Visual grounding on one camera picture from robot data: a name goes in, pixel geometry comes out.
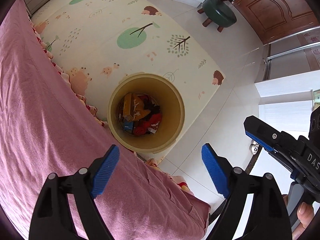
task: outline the green stool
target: green stool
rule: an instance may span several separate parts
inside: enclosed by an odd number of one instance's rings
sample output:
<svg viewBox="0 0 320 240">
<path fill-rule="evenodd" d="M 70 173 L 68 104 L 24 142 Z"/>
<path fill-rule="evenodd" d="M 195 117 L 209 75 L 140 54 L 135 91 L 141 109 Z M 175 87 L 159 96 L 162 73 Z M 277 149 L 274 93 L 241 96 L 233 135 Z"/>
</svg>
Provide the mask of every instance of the green stool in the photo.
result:
<svg viewBox="0 0 320 240">
<path fill-rule="evenodd" d="M 218 32 L 222 32 L 223 28 L 230 27 L 237 22 L 237 18 L 233 11 L 220 0 L 205 0 L 202 4 L 202 9 L 198 13 L 205 13 L 208 19 L 202 24 L 207 27 L 211 22 L 219 25 Z"/>
</svg>

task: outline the screw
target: screw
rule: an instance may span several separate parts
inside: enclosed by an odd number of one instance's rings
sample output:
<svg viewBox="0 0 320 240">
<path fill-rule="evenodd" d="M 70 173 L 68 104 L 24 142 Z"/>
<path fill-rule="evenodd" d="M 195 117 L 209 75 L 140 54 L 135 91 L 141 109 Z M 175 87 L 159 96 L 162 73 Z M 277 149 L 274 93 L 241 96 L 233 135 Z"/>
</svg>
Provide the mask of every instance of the screw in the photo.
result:
<svg viewBox="0 0 320 240">
<path fill-rule="evenodd" d="M 48 179 L 54 179 L 56 177 L 56 174 L 50 173 L 48 176 Z"/>
<path fill-rule="evenodd" d="M 273 179 L 273 176 L 272 176 L 271 173 L 266 173 L 266 178 L 267 178 L 267 179 Z"/>
<path fill-rule="evenodd" d="M 239 168 L 239 167 L 235 167 L 235 168 L 233 169 L 233 171 L 234 171 L 234 173 L 236 173 L 236 174 L 241 174 L 241 173 L 242 173 L 242 169 Z"/>
<path fill-rule="evenodd" d="M 88 171 L 87 168 L 81 168 L 81 169 L 79 169 L 79 173 L 80 173 L 80 174 L 86 174 L 87 171 Z"/>
</svg>

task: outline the human hand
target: human hand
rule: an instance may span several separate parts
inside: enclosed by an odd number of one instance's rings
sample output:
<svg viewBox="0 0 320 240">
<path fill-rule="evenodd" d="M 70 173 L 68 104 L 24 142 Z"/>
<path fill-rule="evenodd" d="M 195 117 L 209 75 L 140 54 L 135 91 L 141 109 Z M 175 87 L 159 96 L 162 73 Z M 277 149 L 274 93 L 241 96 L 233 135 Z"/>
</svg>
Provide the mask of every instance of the human hand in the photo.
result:
<svg viewBox="0 0 320 240">
<path fill-rule="evenodd" d="M 283 200 L 285 205 L 288 204 L 288 195 L 283 195 Z M 302 203 L 298 208 L 297 212 L 298 219 L 300 220 L 300 224 L 292 233 L 292 240 L 297 240 L 299 236 L 303 233 L 303 231 L 307 228 L 307 226 L 312 221 L 313 217 L 315 216 L 313 206 L 308 205 L 306 203 Z"/>
</svg>

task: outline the pink fabric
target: pink fabric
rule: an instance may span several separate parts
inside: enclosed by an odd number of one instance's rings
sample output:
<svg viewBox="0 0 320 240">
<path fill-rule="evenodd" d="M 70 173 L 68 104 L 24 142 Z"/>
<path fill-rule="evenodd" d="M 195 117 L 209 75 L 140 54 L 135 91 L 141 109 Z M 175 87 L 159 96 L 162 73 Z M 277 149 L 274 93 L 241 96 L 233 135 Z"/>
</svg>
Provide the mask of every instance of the pink fabric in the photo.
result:
<svg viewBox="0 0 320 240">
<path fill-rule="evenodd" d="M 210 206 L 146 166 L 95 121 L 43 53 L 23 0 L 0 27 L 0 110 L 0 204 L 25 238 L 48 174 L 88 167 L 112 144 L 120 161 L 95 202 L 114 238 L 203 237 Z"/>
</svg>

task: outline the wooden door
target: wooden door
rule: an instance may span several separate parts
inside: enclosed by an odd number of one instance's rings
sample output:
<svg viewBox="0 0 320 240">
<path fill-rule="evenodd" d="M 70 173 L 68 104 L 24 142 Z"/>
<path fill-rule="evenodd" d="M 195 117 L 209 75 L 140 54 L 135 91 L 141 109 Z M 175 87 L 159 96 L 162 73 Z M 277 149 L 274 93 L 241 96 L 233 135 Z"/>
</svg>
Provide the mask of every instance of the wooden door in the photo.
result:
<svg viewBox="0 0 320 240">
<path fill-rule="evenodd" d="M 319 26 L 305 0 L 235 0 L 263 44 Z"/>
</svg>

